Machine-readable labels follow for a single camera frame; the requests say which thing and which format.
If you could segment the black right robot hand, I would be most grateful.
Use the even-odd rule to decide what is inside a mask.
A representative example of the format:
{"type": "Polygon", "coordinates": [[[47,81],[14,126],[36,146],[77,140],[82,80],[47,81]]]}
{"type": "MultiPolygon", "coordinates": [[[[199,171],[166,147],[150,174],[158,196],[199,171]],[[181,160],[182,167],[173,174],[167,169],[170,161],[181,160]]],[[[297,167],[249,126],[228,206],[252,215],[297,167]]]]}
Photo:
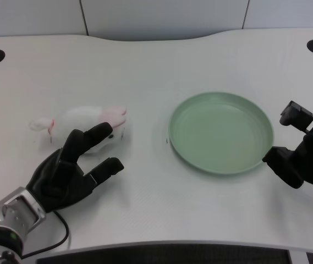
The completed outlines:
{"type": "Polygon", "coordinates": [[[294,151],[285,147],[271,147],[262,161],[292,188],[298,189],[304,182],[313,185],[313,114],[290,101],[281,113],[279,122],[304,132],[303,140],[294,151]]]}

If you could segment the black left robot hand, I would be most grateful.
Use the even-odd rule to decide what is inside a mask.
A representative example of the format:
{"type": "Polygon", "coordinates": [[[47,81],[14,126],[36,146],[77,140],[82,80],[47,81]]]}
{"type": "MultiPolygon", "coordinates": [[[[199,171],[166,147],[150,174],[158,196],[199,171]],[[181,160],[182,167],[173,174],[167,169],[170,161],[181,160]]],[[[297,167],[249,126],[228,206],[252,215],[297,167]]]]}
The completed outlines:
{"type": "Polygon", "coordinates": [[[87,174],[78,159],[113,132],[104,122],[83,132],[74,129],[62,148],[48,156],[35,170],[26,189],[45,212],[69,207],[89,196],[94,188],[124,169],[115,157],[107,158],[87,174]]]}

